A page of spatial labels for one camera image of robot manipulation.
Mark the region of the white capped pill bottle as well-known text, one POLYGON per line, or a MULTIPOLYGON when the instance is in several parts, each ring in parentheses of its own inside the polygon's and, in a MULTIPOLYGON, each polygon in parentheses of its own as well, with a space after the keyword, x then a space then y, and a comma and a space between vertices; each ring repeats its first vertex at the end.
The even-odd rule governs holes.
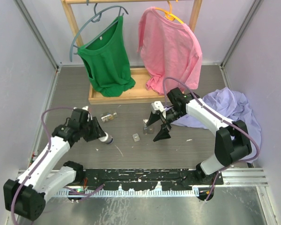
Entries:
POLYGON ((105 144, 111 144, 113 142, 113 137, 105 132, 105 136, 99 137, 99 140, 105 144))

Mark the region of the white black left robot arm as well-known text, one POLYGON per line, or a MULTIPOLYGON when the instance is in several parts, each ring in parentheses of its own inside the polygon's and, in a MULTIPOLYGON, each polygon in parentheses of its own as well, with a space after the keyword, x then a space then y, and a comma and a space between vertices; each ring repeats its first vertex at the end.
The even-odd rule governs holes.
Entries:
POLYGON ((3 186, 6 210, 10 211, 13 224, 16 215, 35 221, 43 213, 48 200, 68 184, 81 185, 86 180, 83 166, 73 161, 66 162, 52 176, 56 163, 80 139, 86 142, 100 140, 105 144, 113 142, 110 134, 104 132, 88 107, 71 108, 72 114, 53 133, 46 132, 48 144, 36 160, 16 180, 8 179, 3 186))

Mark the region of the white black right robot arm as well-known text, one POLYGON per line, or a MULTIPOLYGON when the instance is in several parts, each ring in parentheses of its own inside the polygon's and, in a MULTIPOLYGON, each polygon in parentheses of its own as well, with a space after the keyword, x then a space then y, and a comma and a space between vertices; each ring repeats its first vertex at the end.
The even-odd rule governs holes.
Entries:
POLYGON ((171 123, 185 115, 196 118, 215 136, 213 155, 196 165, 198 183, 208 184, 215 172, 251 154, 251 141, 243 121, 229 120, 206 105, 197 95, 184 94, 179 88, 170 90, 167 97, 172 104, 170 109, 166 109, 161 101, 151 104, 146 125, 150 126, 159 120, 162 122, 160 131, 153 139, 155 142, 170 139, 171 123))

